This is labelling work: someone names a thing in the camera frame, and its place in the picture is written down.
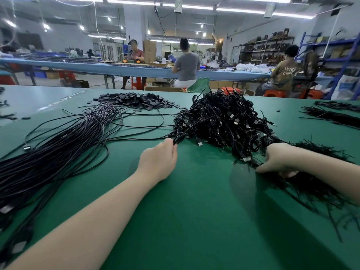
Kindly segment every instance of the forearm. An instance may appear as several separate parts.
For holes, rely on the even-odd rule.
[[[135,173],[93,201],[16,259],[7,269],[99,269],[137,205],[155,185]]]
[[[291,159],[295,170],[310,173],[360,205],[360,166],[299,149]]]

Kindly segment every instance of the white pants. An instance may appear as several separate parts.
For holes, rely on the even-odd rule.
[[[190,81],[179,81],[178,79],[174,82],[174,87],[179,88],[189,88],[196,82],[195,79],[192,79]]]

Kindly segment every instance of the man in red shirt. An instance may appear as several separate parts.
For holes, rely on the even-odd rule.
[[[138,60],[139,62],[144,63],[144,52],[137,48],[137,41],[136,40],[131,40],[130,44],[131,44],[131,48],[132,48],[133,53],[134,53],[132,56],[130,56],[130,59],[134,60],[134,61]],[[123,76],[122,77],[122,88],[121,89],[125,89],[126,82],[128,81],[129,78],[130,77],[128,77],[128,76]],[[144,89],[144,86],[145,86],[145,83],[146,83],[146,78],[145,77],[141,78],[141,83],[142,83],[142,89]]]

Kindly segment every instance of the green workbench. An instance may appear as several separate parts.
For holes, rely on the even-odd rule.
[[[17,89],[30,89],[18,86]],[[49,93],[61,87],[35,87]],[[27,110],[21,93],[7,99],[13,109],[30,120],[0,127],[0,154],[23,142],[25,134],[49,119],[64,116],[61,109],[80,113],[79,106],[100,94],[100,89],[67,88],[64,99],[45,100],[44,106]],[[182,107],[190,107],[193,94],[154,92]],[[282,140],[315,143],[345,150],[360,164],[359,131],[327,121],[302,119],[302,106],[312,100],[248,97],[254,108],[274,122],[272,129]],[[178,109],[161,109],[176,113]],[[159,125],[159,116],[131,116],[130,126]],[[165,116],[165,125],[173,117]],[[142,129],[122,129],[124,135]],[[156,129],[142,138],[163,136],[171,127]],[[122,182],[132,174],[141,152],[158,141],[120,141],[108,144],[109,158],[99,167],[67,180],[36,220],[32,244],[53,228]],[[268,187],[264,177],[247,164],[236,163],[226,150],[209,144],[198,146],[185,139],[178,147],[178,163],[166,181],[141,201],[102,269],[359,269],[360,232],[355,226],[339,228],[341,243],[331,223],[310,212],[280,190]],[[25,217],[30,208],[17,216]],[[0,236],[2,244],[13,224]]]

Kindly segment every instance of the woman in gray shirt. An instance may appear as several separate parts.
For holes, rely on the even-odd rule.
[[[188,88],[196,81],[196,71],[200,70],[200,58],[198,54],[189,51],[189,41],[186,38],[180,40],[182,55],[176,59],[172,68],[173,73],[179,72],[179,78],[174,87]]]

